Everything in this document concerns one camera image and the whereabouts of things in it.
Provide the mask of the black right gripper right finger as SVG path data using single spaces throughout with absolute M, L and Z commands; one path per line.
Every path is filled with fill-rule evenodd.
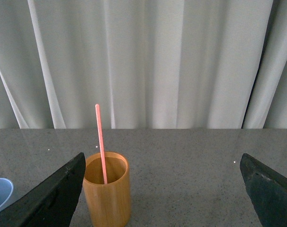
M 287 227 L 287 178 L 247 153 L 240 170 L 262 226 Z

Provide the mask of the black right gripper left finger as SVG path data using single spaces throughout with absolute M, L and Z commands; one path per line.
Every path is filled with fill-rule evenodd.
M 79 153 L 22 198 L 0 212 L 0 227 L 68 227 L 85 174 Z

